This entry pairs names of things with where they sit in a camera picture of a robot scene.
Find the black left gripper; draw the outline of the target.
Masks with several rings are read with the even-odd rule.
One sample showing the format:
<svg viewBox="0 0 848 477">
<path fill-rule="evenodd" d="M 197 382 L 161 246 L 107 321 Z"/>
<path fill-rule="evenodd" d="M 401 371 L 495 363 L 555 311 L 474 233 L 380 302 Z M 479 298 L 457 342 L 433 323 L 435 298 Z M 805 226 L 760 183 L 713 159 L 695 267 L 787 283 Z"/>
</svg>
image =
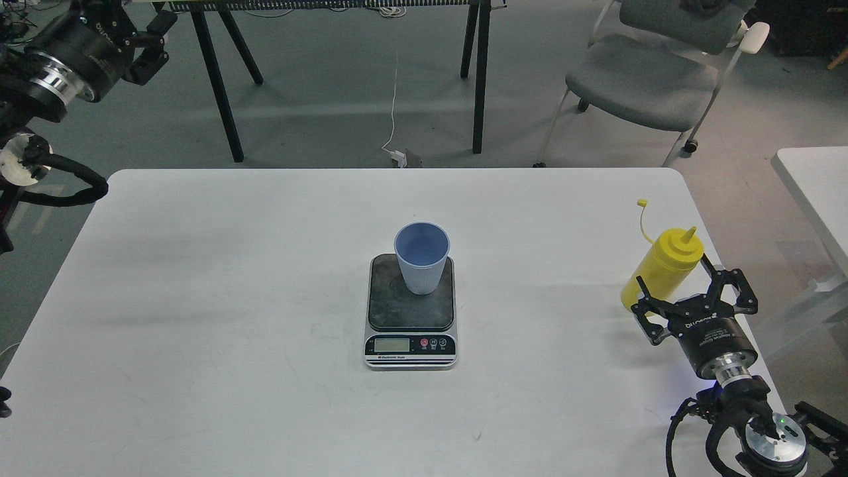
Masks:
<svg viewBox="0 0 848 477">
<path fill-rule="evenodd" d="M 164 45 L 178 15 L 160 10 L 138 32 L 125 11 L 128 3 L 70 1 L 70 11 L 79 19 L 54 19 L 25 46 L 27 81 L 63 103 L 73 97 L 100 102 L 121 76 L 146 85 L 169 60 Z M 127 50 L 136 49 L 142 52 L 127 67 Z"/>
</svg>

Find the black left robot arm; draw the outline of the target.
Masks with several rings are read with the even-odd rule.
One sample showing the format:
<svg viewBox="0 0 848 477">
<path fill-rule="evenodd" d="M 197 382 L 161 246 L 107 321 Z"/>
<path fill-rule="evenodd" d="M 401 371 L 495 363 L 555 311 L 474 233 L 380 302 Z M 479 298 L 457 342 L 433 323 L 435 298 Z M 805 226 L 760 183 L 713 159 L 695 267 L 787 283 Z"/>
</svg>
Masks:
<svg viewBox="0 0 848 477">
<path fill-rule="evenodd" d="M 2 46 L 2 152 L 26 160 L 28 178 L 2 199 L 2 422 L 19 414 L 23 392 L 10 366 L 40 305 L 91 214 L 90 203 L 45 208 L 21 194 L 75 196 L 90 185 L 66 167 L 34 165 L 45 153 L 109 180 L 128 168 L 176 165 L 168 127 L 168 82 L 187 72 L 191 25 L 164 30 L 166 3 L 69 1 L 30 42 Z"/>
</svg>

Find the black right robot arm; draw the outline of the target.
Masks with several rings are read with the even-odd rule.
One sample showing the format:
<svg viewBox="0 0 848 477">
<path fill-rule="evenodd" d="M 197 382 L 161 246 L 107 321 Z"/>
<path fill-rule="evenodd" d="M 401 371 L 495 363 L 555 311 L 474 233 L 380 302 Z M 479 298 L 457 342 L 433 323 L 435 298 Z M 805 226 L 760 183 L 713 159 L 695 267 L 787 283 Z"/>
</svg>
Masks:
<svg viewBox="0 0 848 477">
<path fill-rule="evenodd" d="M 705 293 L 669 303 L 649 293 L 642 277 L 641 290 L 631 310 L 652 345 L 675 338 L 698 378 L 713 386 L 686 398 L 670 417 L 666 434 L 667 474 L 675 475 L 672 444 L 676 429 L 688 415 L 711 425 L 705 441 L 706 456 L 721 476 L 737 472 L 719 456 L 718 446 L 726 431 L 734 431 L 740 452 L 735 459 L 742 475 L 797 476 L 808 464 L 809 450 L 830 459 L 829 476 L 845 476 L 846 425 L 804 401 L 785 415 L 772 410 L 769 385 L 751 374 L 757 353 L 736 316 L 754 314 L 759 302 L 740 269 L 718 270 L 709 258 L 700 260 L 711 283 Z"/>
</svg>

